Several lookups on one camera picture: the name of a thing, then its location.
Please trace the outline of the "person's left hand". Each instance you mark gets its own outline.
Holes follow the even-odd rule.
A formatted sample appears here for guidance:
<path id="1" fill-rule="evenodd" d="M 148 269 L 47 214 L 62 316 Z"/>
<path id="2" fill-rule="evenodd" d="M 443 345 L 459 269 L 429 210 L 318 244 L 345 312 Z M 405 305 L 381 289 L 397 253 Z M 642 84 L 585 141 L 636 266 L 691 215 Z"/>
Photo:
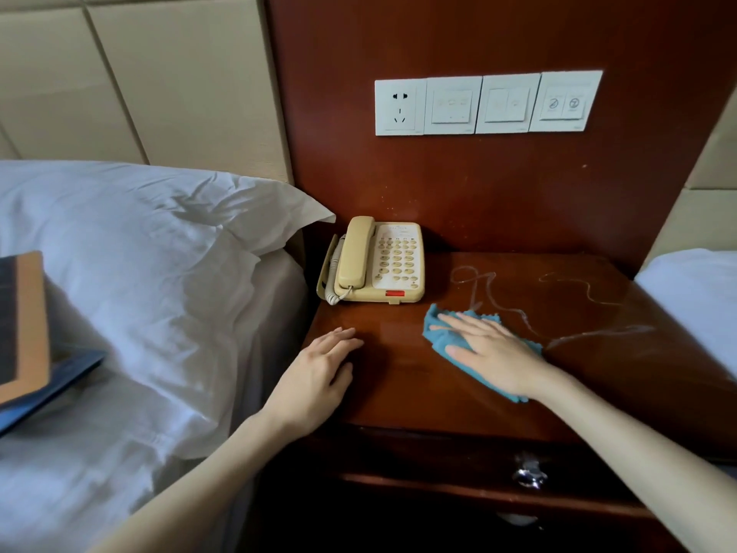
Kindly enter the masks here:
<path id="1" fill-rule="evenodd" d="M 323 425 L 343 399 L 332 399 L 329 385 L 348 356 L 364 345 L 356 329 L 337 328 L 300 351 L 282 374 L 263 407 L 280 438 L 291 443 Z"/>

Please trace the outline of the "person's right forearm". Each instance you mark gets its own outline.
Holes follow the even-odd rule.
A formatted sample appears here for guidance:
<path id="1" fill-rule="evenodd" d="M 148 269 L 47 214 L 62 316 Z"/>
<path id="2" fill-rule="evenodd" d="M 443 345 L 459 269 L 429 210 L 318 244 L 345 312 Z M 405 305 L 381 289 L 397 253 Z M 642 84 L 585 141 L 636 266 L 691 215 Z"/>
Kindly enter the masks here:
<path id="1" fill-rule="evenodd" d="M 547 366 L 525 393 L 580 436 L 690 553 L 737 553 L 737 480 Z"/>

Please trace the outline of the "person's left forearm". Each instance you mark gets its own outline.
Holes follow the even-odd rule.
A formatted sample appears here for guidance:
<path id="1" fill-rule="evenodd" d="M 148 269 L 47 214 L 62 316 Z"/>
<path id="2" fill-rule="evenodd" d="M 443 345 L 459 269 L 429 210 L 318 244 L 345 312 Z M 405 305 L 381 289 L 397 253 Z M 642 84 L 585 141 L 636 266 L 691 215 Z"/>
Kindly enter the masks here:
<path id="1" fill-rule="evenodd" d="M 242 487 L 278 452 L 321 424 L 263 408 L 222 446 L 87 553 L 193 553 Z"/>

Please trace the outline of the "brown wooden nightstand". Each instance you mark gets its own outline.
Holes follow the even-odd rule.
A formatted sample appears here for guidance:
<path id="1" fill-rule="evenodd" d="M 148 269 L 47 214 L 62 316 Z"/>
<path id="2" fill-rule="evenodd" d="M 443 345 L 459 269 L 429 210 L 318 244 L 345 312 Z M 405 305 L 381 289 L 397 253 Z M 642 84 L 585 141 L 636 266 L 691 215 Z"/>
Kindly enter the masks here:
<path id="1" fill-rule="evenodd" d="M 321 304 L 304 344 L 355 327 L 341 407 L 281 453 L 242 551 L 682 553 L 611 469 L 538 402 L 515 403 L 433 351 L 431 304 L 498 314 L 613 406 L 737 477 L 737 382 L 608 260 L 428 253 L 413 305 Z M 512 481 L 536 455 L 548 481 Z M 497 517 L 539 518 L 518 528 Z"/>

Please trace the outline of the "beige telephone base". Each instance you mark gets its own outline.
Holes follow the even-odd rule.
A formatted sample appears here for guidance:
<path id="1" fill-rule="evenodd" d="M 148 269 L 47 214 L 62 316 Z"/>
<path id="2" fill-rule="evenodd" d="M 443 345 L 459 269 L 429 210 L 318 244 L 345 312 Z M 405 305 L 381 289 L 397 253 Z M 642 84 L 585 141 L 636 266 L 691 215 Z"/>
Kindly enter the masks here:
<path id="1" fill-rule="evenodd" d="M 365 284 L 344 289 L 337 282 L 337 266 L 345 234 L 329 244 L 316 292 L 328 305 L 342 302 L 416 303 L 425 294 L 425 252 L 421 227 L 415 222 L 381 222 L 374 219 Z"/>

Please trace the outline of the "white bed sheet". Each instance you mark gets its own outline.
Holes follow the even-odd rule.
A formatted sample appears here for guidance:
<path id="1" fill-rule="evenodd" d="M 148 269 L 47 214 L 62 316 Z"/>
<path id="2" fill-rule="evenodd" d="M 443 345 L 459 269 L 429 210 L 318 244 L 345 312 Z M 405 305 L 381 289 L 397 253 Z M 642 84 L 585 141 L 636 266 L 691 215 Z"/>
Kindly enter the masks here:
<path id="1" fill-rule="evenodd" d="M 253 283 L 215 432 L 195 437 L 174 405 L 99 368 L 0 438 L 0 553 L 83 553 L 262 407 L 299 347 L 307 285 L 284 250 L 263 256 Z"/>

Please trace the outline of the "brown wooden headboard panel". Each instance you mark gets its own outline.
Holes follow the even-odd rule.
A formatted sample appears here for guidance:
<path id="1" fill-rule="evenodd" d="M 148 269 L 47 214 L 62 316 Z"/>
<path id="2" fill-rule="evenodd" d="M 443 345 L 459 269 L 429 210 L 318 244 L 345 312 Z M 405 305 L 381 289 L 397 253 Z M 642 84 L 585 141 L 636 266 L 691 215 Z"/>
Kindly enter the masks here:
<path id="1" fill-rule="evenodd" d="M 427 251 L 634 274 L 737 85 L 737 0 L 265 0 L 296 185 Z M 585 131 L 377 137 L 376 79 L 602 70 Z"/>

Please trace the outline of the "white power socket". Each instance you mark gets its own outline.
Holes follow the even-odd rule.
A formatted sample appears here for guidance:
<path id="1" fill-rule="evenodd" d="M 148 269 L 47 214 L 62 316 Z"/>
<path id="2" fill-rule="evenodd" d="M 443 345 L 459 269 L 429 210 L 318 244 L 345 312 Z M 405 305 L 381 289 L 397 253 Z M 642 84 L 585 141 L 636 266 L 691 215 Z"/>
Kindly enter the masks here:
<path id="1" fill-rule="evenodd" d="M 426 79 L 376 80 L 376 136 L 423 136 L 426 96 Z"/>

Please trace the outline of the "white pillow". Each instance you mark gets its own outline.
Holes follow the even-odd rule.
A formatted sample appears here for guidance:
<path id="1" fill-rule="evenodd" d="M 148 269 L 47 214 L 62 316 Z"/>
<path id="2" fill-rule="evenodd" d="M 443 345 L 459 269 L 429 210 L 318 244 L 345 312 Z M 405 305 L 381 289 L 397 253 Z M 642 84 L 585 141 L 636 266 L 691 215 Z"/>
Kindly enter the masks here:
<path id="1" fill-rule="evenodd" d="M 91 161 L 0 161 L 0 256 L 40 250 L 68 339 L 153 394 L 143 428 L 169 454 L 210 454 L 284 281 L 263 256 L 335 214 L 293 185 L 226 172 Z"/>

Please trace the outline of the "beige padded headboard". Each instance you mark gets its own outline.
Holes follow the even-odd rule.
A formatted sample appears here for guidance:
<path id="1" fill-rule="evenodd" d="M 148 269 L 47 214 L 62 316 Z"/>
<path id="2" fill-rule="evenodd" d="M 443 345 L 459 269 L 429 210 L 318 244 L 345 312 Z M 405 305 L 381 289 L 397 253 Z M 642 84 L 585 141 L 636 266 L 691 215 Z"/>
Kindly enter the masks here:
<path id="1" fill-rule="evenodd" d="M 0 0 L 0 159 L 293 184 L 264 0 Z"/>
<path id="2" fill-rule="evenodd" d="M 737 250 L 737 85 L 641 270 L 680 250 Z"/>

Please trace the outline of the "blue folder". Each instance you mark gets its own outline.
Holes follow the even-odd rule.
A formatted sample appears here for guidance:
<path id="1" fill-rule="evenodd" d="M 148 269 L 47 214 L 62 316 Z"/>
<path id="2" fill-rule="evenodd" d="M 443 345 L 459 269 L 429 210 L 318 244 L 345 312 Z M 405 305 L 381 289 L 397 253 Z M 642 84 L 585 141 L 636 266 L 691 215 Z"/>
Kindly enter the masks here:
<path id="1" fill-rule="evenodd" d="M 0 438 L 89 375 L 107 356 L 105 351 L 81 346 L 57 346 L 53 351 L 49 382 L 0 405 Z"/>

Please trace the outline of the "dark book with tan edge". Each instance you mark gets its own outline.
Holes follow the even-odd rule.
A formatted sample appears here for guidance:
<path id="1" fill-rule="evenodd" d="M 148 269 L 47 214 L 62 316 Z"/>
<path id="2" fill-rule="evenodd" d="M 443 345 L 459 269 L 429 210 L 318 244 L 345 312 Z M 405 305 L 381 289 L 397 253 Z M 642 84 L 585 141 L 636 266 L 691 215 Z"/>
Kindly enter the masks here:
<path id="1" fill-rule="evenodd" d="M 0 408 L 51 381 L 41 251 L 0 258 Z"/>

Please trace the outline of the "white triple switch panel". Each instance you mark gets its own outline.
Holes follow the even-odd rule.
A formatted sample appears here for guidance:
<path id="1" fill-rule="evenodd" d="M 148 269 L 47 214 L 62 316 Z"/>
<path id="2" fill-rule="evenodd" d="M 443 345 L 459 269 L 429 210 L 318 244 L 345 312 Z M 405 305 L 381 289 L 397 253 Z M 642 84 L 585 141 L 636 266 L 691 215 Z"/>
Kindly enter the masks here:
<path id="1" fill-rule="evenodd" d="M 475 132 L 482 76 L 427 78 L 424 134 L 472 135 Z"/>

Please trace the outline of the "white double switch panel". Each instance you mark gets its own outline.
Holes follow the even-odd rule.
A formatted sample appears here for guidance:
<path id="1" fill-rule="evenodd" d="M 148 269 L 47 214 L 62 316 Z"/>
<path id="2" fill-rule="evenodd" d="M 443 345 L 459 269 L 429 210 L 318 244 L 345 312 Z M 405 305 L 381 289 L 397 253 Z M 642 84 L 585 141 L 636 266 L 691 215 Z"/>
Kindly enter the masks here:
<path id="1" fill-rule="evenodd" d="M 540 79 L 541 73 L 485 75 L 475 134 L 527 133 Z"/>

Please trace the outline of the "white switch panel with symbols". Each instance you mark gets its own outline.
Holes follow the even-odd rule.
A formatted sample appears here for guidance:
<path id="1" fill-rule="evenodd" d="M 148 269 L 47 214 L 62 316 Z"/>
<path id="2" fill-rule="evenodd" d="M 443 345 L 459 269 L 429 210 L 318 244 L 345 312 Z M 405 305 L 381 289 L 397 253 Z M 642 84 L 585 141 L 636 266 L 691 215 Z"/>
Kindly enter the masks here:
<path id="1" fill-rule="evenodd" d="M 583 132 L 602 76 L 602 70 L 542 72 L 529 132 Z"/>

